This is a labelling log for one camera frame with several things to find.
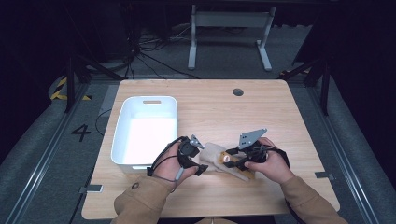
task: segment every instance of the metal bracket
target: metal bracket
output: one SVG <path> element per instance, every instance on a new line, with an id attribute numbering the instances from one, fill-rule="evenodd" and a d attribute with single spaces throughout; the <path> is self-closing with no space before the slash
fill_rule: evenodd
<path id="1" fill-rule="evenodd" d="M 204 146 L 199 142 L 198 138 L 195 137 L 194 134 L 191 136 L 190 144 L 192 146 L 195 146 L 195 147 L 198 147 L 198 148 L 201 148 L 201 149 L 205 149 Z"/>
<path id="2" fill-rule="evenodd" d="M 242 133 L 239 136 L 239 149 L 243 149 L 245 147 L 250 147 L 253 145 L 263 134 L 267 132 L 267 129 L 259 129 L 257 131 Z"/>

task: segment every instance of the hand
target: hand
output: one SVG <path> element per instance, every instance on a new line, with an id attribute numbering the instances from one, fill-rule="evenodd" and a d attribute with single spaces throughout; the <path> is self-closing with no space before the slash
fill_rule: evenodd
<path id="1" fill-rule="evenodd" d="M 275 144 L 266 137 L 259 139 L 259 142 L 263 145 L 276 147 Z M 283 184 L 289 179 L 294 177 L 294 173 L 289 169 L 288 165 L 277 152 L 268 151 L 268 157 L 266 162 L 257 163 L 252 161 L 245 162 L 245 166 L 253 171 L 263 173 L 268 179 Z"/>
<path id="2" fill-rule="evenodd" d="M 180 145 L 179 142 L 173 144 L 158 160 L 158 165 L 156 167 L 156 169 L 154 170 L 154 176 L 158 176 L 159 178 L 163 178 L 163 179 L 168 179 L 168 180 L 175 180 L 175 177 L 178 173 L 178 171 L 180 170 L 180 164 L 178 163 L 177 160 L 177 151 L 178 151 L 178 146 Z M 197 172 L 197 168 L 196 166 L 192 166 L 188 169 L 185 169 L 183 174 L 181 175 L 180 179 L 176 182 L 171 182 L 171 181 L 167 181 L 164 180 L 164 182 L 166 182 L 166 184 L 169 184 L 169 186 L 172 187 L 177 187 L 179 186 L 183 180 L 185 180 L 186 178 L 195 175 L 195 172 Z"/>

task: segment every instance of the forearm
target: forearm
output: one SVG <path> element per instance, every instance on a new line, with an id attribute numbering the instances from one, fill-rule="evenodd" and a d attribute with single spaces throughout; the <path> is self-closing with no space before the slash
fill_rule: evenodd
<path id="1" fill-rule="evenodd" d="M 286 200 L 305 223 L 347 223 L 338 216 L 332 205 L 295 176 L 281 184 Z"/>
<path id="2" fill-rule="evenodd" d="M 118 216 L 111 223 L 157 223 L 171 190 L 161 179 L 140 176 L 115 200 Z"/>

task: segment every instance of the number 4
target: number 4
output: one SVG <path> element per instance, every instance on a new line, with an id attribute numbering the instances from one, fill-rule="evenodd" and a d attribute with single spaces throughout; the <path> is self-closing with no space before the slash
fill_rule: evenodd
<path id="1" fill-rule="evenodd" d="M 72 132 L 72 134 L 81 134 L 81 137 L 79 138 L 79 142 L 82 142 L 82 140 L 84 139 L 84 135 L 91 133 L 91 132 L 87 132 L 87 128 L 88 128 L 88 125 L 83 124 L 79 128 L 75 129 Z"/>

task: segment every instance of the white plastic bin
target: white plastic bin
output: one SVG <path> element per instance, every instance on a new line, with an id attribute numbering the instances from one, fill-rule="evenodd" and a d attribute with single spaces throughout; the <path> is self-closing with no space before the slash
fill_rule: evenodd
<path id="1" fill-rule="evenodd" d="M 124 101 L 111 160 L 124 173 L 145 172 L 167 144 L 177 139 L 177 101 L 171 96 L 135 96 Z"/>

